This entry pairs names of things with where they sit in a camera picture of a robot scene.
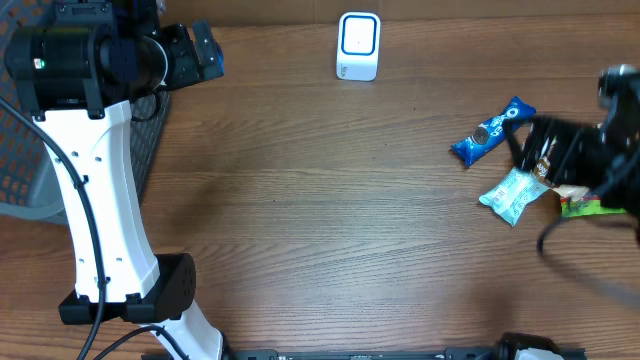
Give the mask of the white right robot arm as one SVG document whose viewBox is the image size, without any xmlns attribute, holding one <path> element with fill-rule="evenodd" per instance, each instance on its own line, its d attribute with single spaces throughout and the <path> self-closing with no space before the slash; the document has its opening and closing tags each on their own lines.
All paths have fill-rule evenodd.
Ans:
<svg viewBox="0 0 640 360">
<path fill-rule="evenodd" d="M 605 120 L 551 115 L 503 122 L 514 166 L 543 183 L 586 187 L 609 208 L 639 215 L 639 70 L 617 65 L 598 79 Z"/>
</svg>

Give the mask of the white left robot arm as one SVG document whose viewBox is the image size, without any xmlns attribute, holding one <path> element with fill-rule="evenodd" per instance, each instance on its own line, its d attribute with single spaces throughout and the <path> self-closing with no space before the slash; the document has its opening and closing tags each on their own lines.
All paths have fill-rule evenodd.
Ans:
<svg viewBox="0 0 640 360">
<path fill-rule="evenodd" d="M 45 144 L 57 177 L 76 263 L 61 320 L 97 333 L 119 318 L 171 359 L 229 358 L 196 302 L 193 257 L 152 251 L 130 150 L 136 100 L 223 75 L 210 25 L 161 26 L 154 1 L 56 1 L 52 11 L 50 24 L 11 34 L 4 64 L 18 104 L 3 109 Z"/>
</svg>

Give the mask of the blue snack packet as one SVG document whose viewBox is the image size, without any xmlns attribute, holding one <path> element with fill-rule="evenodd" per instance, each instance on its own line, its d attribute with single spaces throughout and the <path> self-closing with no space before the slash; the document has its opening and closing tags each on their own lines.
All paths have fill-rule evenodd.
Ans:
<svg viewBox="0 0 640 360">
<path fill-rule="evenodd" d="M 527 119 L 536 112 L 535 107 L 514 96 L 499 115 L 480 123 L 471 135 L 453 144 L 451 150 L 466 167 L 470 167 L 506 139 L 505 121 Z"/>
</svg>

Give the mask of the green clear snack bag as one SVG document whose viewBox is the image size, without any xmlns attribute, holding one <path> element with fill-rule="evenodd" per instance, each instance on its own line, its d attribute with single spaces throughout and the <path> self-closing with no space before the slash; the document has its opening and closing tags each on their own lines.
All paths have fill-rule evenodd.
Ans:
<svg viewBox="0 0 640 360">
<path fill-rule="evenodd" d="M 602 206 L 597 196 L 584 196 L 580 199 L 561 198 L 560 205 L 561 214 L 566 218 L 626 213 L 624 209 Z"/>
</svg>

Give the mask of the beige paper snack bag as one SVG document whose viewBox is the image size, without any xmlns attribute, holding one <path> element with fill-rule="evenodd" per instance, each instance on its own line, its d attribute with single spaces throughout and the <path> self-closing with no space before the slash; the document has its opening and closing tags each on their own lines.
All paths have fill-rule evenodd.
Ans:
<svg viewBox="0 0 640 360">
<path fill-rule="evenodd" d="M 529 135 L 521 147 L 523 159 L 520 168 L 530 172 L 537 181 L 549 187 L 562 198 L 577 201 L 588 193 L 588 188 L 569 184 L 567 170 L 561 170 L 568 145 L 556 136 Z"/>
</svg>

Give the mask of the light teal snack packet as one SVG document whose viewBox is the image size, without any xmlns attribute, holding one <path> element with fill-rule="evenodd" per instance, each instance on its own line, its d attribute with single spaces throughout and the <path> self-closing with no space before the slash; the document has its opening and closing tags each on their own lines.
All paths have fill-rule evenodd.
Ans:
<svg viewBox="0 0 640 360">
<path fill-rule="evenodd" d="M 512 168 L 498 185 L 479 197 L 479 202 L 514 227 L 526 206 L 548 190 L 531 173 Z"/>
</svg>

